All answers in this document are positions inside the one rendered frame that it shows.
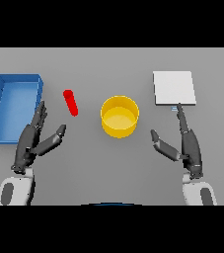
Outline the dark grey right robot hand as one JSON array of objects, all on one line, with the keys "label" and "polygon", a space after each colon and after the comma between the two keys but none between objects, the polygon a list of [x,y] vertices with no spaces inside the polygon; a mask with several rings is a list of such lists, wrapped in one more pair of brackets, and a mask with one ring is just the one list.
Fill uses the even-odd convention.
[{"label": "dark grey right robot hand", "polygon": [[187,119],[181,103],[177,104],[177,118],[180,124],[182,137],[182,150],[178,151],[172,145],[160,138],[158,133],[151,129],[151,137],[155,150],[170,160],[183,161],[184,168],[189,172],[189,178],[200,179],[203,177],[202,158],[199,142],[194,131],[188,127]]}]

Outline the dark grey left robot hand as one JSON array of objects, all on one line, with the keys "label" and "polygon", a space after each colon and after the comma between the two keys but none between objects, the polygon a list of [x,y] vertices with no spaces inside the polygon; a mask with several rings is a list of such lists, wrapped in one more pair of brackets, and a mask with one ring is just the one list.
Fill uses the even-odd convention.
[{"label": "dark grey left robot hand", "polygon": [[11,170],[16,174],[25,175],[38,156],[44,156],[59,146],[66,132],[66,125],[61,125],[49,138],[41,141],[40,134],[47,116],[44,101],[41,101],[35,111],[32,121],[23,129],[16,148],[14,164]]}]

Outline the red beaker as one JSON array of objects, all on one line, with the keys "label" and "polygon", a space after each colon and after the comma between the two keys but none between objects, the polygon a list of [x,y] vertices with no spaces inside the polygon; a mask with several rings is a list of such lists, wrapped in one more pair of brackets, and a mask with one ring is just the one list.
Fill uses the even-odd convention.
[{"label": "red beaker", "polygon": [[66,105],[68,107],[70,114],[73,117],[77,117],[78,116],[78,106],[76,104],[73,91],[70,89],[64,90],[63,97],[64,97],[64,100],[66,102]]}]

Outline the pale square measuring scale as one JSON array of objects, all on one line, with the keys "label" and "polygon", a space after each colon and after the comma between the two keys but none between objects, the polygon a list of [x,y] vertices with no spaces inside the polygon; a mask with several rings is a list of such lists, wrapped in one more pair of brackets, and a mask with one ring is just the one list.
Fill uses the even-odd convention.
[{"label": "pale square measuring scale", "polygon": [[158,106],[196,105],[190,71],[154,71],[153,84]]}]

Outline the yellow bowl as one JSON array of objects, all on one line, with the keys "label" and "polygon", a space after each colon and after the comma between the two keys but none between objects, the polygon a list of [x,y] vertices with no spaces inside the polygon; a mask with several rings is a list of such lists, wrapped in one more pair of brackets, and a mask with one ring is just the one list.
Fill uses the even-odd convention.
[{"label": "yellow bowl", "polygon": [[104,101],[100,117],[106,134],[113,138],[125,138],[137,128],[139,108],[131,98],[116,95]]}]

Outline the blue tray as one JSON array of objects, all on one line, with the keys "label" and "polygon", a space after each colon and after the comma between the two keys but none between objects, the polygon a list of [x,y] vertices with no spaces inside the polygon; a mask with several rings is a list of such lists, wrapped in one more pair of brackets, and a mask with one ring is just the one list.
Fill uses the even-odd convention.
[{"label": "blue tray", "polygon": [[17,144],[42,97],[39,74],[0,74],[0,144]]}]

